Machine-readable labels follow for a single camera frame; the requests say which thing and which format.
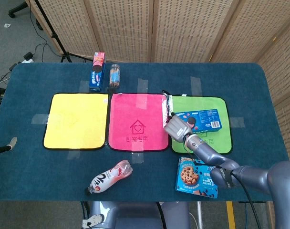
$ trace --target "tape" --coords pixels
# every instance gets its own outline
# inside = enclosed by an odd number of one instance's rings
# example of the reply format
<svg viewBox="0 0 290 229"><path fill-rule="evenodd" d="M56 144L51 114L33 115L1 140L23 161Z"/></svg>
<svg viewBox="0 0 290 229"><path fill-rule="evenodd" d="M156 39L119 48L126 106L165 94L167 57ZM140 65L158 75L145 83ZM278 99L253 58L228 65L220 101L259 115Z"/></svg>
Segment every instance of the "tape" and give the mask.
<svg viewBox="0 0 290 229"><path fill-rule="evenodd" d="M173 96L168 96L168 108L169 108L169 116L171 116L171 113L174 111L174 105L173 105Z"/></svg>
<svg viewBox="0 0 290 229"><path fill-rule="evenodd" d="M80 150L70 150L68 152L67 160L79 159Z"/></svg>
<svg viewBox="0 0 290 229"><path fill-rule="evenodd" d="M35 114L31 119L31 124L45 125L48 122L48 114Z"/></svg>
<svg viewBox="0 0 290 229"><path fill-rule="evenodd" d="M144 153L133 153L131 152L131 163L141 164L144 162Z"/></svg>
<svg viewBox="0 0 290 229"><path fill-rule="evenodd" d="M81 80L79 85L79 92L89 92L89 81Z"/></svg>
<svg viewBox="0 0 290 229"><path fill-rule="evenodd" d="M162 119L163 119L163 127L166 126L167 118L169 116L168 112L168 104L167 104L167 99L163 100L162 99Z"/></svg>
<svg viewBox="0 0 290 229"><path fill-rule="evenodd" d="M137 92L147 93L148 92L148 80L143 80L141 78L137 81Z"/></svg>
<svg viewBox="0 0 290 229"><path fill-rule="evenodd" d="M202 96L200 78L191 76L191 91L192 96Z"/></svg>
<svg viewBox="0 0 290 229"><path fill-rule="evenodd" d="M137 82L137 93L147 93L148 91L148 80L138 79ZM136 95L135 106L140 109L147 109L147 96L144 98L143 95Z"/></svg>
<svg viewBox="0 0 290 229"><path fill-rule="evenodd" d="M231 128L244 128L245 122L242 117L229 118Z"/></svg>

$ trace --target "plastic bottle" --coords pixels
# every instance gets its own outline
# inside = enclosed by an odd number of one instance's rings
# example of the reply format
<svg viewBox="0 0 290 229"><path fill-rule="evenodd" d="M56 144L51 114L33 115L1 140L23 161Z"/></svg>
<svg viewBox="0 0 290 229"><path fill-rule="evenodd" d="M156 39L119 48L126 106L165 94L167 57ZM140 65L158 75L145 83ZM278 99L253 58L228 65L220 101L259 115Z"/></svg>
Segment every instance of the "plastic bottle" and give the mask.
<svg viewBox="0 0 290 229"><path fill-rule="evenodd" d="M120 86L120 66L116 63L111 65L110 75L109 75L109 86L119 87Z"/></svg>
<svg viewBox="0 0 290 229"><path fill-rule="evenodd" d="M132 174L132 171L133 169L131 168L129 161L120 161L113 168L94 177L90 186L86 188L86 193L92 194L104 192L117 181L128 177L130 174Z"/></svg>

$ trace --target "tripod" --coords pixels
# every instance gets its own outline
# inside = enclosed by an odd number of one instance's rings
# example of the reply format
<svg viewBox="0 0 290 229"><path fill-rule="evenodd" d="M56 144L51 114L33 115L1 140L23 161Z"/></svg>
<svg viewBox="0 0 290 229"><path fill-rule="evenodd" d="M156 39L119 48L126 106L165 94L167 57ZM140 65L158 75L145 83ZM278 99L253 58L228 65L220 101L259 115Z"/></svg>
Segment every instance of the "tripod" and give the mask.
<svg viewBox="0 0 290 229"><path fill-rule="evenodd" d="M49 20L48 17L46 16L46 14L45 14L45 12L44 12L44 10L43 10L41 4L39 3L39 0L35 0L35 3L36 3L36 5L38 6L38 8L39 8L41 14L43 15L43 17L44 17L46 23L48 24L50 30L52 31L52 35L51 35L51 37L54 38L54 39L57 41L59 47L61 48L61 50L62 50L62 52L63 52L63 55L62 55L62 58L61 58L61 61L60 61L60 62L63 62L65 59L67 59L68 62L72 62L72 60L70 59L70 56L75 56L75 57L78 57L78 58L81 58L81 59L84 59L84 60L93 61L92 59L89 59L89 58L86 58L86 57L82 57L82 56L75 55L75 54L73 54L73 53L69 53L69 52L67 52L67 51L65 50L64 46L62 45L62 43L61 43L61 41L60 41L60 39L59 39L57 33L55 32L55 30L54 30L54 28L53 28L53 26L52 26L50 20Z"/></svg>

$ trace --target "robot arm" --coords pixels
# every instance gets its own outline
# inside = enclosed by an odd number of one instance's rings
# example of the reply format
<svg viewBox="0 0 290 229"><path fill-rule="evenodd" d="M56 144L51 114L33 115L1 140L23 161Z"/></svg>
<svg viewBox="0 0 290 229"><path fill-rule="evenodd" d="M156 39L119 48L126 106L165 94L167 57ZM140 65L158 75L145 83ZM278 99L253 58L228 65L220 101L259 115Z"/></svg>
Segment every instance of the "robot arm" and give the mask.
<svg viewBox="0 0 290 229"><path fill-rule="evenodd" d="M211 171L213 182L218 187L240 186L235 177L246 186L272 196L277 229L290 229L290 161L275 164L269 170L239 166L229 158L217 153L196 134L188 124L173 116L164 127L165 131L206 164L217 166Z"/></svg>

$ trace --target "blue box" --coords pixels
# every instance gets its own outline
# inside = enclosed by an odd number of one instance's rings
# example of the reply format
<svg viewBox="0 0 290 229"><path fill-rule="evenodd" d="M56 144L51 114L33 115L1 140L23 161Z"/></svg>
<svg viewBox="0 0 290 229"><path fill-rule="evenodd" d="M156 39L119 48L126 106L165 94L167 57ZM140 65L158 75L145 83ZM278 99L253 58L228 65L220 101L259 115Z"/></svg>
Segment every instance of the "blue box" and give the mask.
<svg viewBox="0 0 290 229"><path fill-rule="evenodd" d="M176 112L175 114L187 122L194 133L214 132L222 128L217 109Z"/></svg>
<svg viewBox="0 0 290 229"><path fill-rule="evenodd" d="M94 54L93 66L90 74L89 81L90 91L100 92L102 90L105 66L106 59L104 52L96 52Z"/></svg>
<svg viewBox="0 0 290 229"><path fill-rule="evenodd" d="M218 189L211 179L210 171L215 167L205 165L195 165L191 158L180 157L176 191L186 192L210 198L217 198Z"/></svg>

